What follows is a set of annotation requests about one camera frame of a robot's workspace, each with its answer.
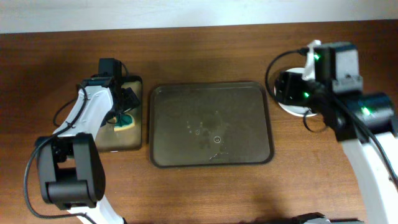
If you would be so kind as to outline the green yellow sponge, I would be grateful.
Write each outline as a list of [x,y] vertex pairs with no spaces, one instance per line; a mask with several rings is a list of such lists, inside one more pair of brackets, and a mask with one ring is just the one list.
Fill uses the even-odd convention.
[[131,114],[122,113],[115,117],[114,131],[125,131],[135,125],[135,119]]

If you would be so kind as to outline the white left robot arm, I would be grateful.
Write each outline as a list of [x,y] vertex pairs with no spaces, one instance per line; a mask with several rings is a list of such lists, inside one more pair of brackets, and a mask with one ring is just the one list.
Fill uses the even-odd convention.
[[[142,79],[115,58],[99,60],[98,72],[76,86],[69,115],[49,136],[35,142],[24,173],[24,199],[42,219],[77,217],[82,223],[125,223],[105,196],[106,176],[95,139],[115,147],[138,147],[142,140]],[[42,215],[29,200],[28,178],[37,164],[43,201],[61,215]]]

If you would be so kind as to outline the pale green plate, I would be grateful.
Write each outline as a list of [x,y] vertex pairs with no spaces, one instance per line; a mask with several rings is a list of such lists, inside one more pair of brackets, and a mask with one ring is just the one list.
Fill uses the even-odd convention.
[[290,68],[280,72],[275,80],[274,94],[281,108],[298,117],[315,116],[316,113],[308,107],[313,92],[308,84],[314,80],[314,68]]

